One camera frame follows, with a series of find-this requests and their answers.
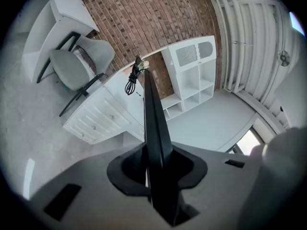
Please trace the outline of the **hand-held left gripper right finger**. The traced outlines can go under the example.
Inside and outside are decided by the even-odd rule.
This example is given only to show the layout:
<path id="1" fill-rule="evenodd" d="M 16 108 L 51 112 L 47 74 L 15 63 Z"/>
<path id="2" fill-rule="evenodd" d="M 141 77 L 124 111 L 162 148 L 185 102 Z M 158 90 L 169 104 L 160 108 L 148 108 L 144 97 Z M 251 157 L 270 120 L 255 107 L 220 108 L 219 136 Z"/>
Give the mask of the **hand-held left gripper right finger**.
<path id="1" fill-rule="evenodd" d="M 258 176 L 261 158 L 173 145 L 203 159 L 208 171 L 192 189 L 182 190 L 185 202 L 199 212 L 178 230 L 236 230 L 242 206 Z"/>

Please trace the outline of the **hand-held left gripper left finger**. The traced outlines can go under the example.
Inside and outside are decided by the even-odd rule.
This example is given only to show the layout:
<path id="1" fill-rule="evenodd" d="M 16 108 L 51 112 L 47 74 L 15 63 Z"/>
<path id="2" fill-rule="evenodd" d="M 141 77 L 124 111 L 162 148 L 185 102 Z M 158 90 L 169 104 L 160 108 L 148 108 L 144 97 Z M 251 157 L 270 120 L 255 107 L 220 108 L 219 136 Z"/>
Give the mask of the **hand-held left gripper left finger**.
<path id="1" fill-rule="evenodd" d="M 171 226 L 156 212 L 146 197 L 127 196 L 107 177 L 107 166 L 133 145 L 78 161 L 39 188 L 30 205 L 44 222 L 61 230 L 169 230 Z M 80 191 L 61 220 L 45 212 L 49 203 L 69 184 Z"/>

